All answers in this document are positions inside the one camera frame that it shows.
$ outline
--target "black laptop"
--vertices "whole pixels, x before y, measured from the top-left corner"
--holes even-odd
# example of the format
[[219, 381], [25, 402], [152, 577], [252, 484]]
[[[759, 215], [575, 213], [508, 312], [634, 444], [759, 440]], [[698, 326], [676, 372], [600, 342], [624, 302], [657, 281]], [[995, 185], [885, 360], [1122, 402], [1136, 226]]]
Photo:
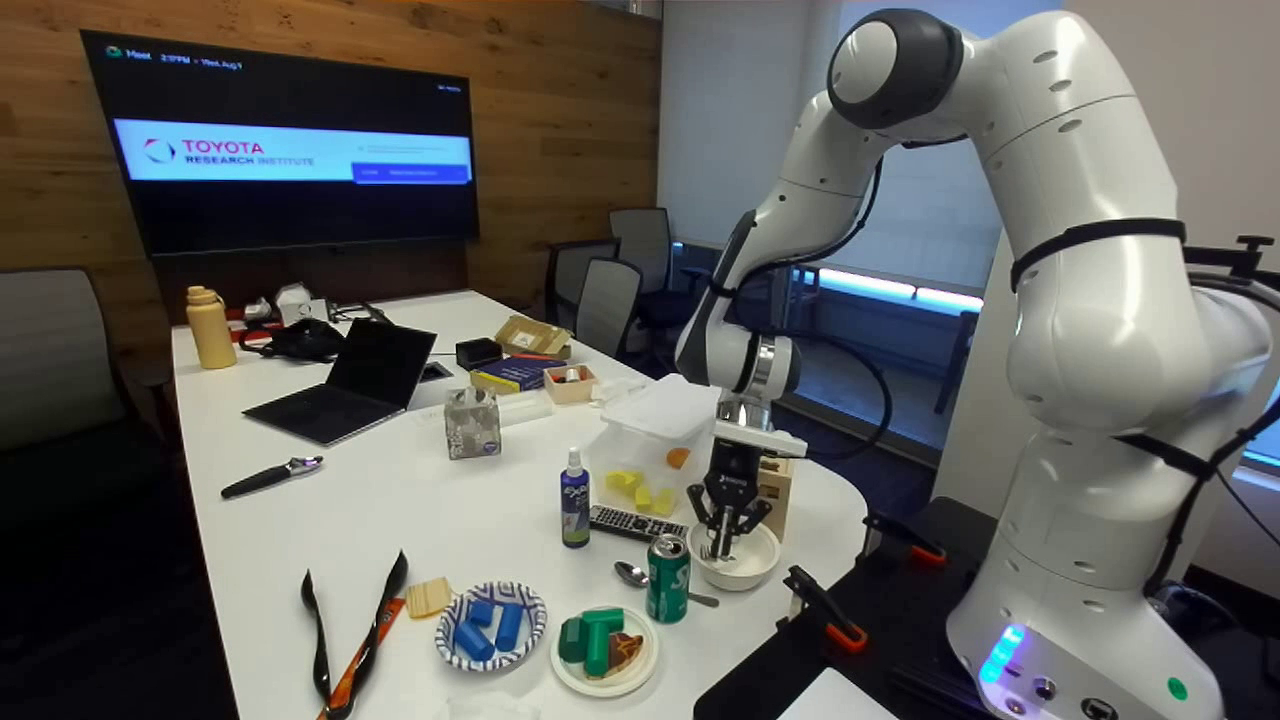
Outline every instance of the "black laptop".
[[322, 385], [257, 403], [242, 416], [311, 444], [334, 444], [413, 402], [432, 343], [432, 331], [354, 322]]

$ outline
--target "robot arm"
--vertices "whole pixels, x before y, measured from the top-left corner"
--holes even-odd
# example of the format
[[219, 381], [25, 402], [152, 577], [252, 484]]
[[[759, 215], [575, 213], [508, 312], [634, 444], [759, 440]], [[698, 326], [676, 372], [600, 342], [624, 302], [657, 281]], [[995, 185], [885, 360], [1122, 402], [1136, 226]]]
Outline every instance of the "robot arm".
[[791, 343], [726, 326], [733, 294], [839, 248], [890, 145], [954, 135], [975, 145], [1017, 257], [1008, 381], [1039, 440], [948, 644], [995, 715], [1218, 715], [1211, 672], [1143, 600], [1191, 475], [1122, 440], [1211, 458], [1272, 331], [1247, 302], [1187, 285], [1172, 174], [1079, 17], [1042, 14], [993, 39], [906, 8], [859, 19], [774, 188], [733, 232], [676, 363], [734, 398], [783, 398]]

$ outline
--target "plastic bottle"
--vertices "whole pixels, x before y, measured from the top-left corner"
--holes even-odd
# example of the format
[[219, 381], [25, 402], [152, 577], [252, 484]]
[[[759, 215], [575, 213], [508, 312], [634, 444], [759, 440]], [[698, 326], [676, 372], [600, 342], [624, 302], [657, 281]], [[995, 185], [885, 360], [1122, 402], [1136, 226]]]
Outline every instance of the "plastic bottle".
[[230, 331], [226, 331], [226, 310], [213, 289], [205, 289], [205, 285], [189, 289], [189, 326], [191, 326], [191, 337], [194, 337], [199, 368], [235, 363], [235, 343], [230, 343]]
[[564, 549], [591, 542], [591, 471], [581, 452], [566, 452], [566, 467], [560, 471], [560, 542]]

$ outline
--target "plate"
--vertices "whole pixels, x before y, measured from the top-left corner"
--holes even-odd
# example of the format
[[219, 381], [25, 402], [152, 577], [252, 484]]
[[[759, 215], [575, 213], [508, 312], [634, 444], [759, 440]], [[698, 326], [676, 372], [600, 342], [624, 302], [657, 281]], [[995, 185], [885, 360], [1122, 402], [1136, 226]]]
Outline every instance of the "plate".
[[[455, 630], [467, 620], [467, 608], [475, 600], [519, 605], [525, 608], [525, 625], [519, 625], [516, 649], [508, 649], [508, 652], [496, 649], [489, 661], [470, 661], [463, 649], [455, 649]], [[489, 638], [489, 644], [496, 640], [499, 615], [503, 611], [496, 608], [493, 620], [479, 630]], [[543, 633], [547, 633], [547, 605], [531, 587], [525, 587], [525, 584], [475, 584], [459, 600], [452, 600], [449, 611], [439, 615], [435, 652], [455, 672], [496, 677], [496, 672], [508, 672], [508, 669], [525, 664], [525, 658], [537, 652]]]
[[551, 672], [560, 677], [564, 688], [581, 693], [581, 695], [626, 695], [634, 693], [653, 672], [657, 672], [657, 661], [661, 661], [661, 638], [653, 630], [653, 620], [634, 608], [624, 608], [624, 633], [626, 638], [645, 638], [638, 652], [608, 672], [608, 677], [586, 677], [581, 664], [564, 664], [560, 652], [547, 652], [551, 658]]

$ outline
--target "monitor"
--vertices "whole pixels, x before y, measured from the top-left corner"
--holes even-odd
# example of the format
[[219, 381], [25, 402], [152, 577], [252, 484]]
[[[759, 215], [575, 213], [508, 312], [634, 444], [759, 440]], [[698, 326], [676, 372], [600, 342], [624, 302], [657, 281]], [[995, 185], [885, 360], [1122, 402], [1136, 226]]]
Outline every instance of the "monitor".
[[479, 238], [463, 78], [83, 31], [148, 257]]

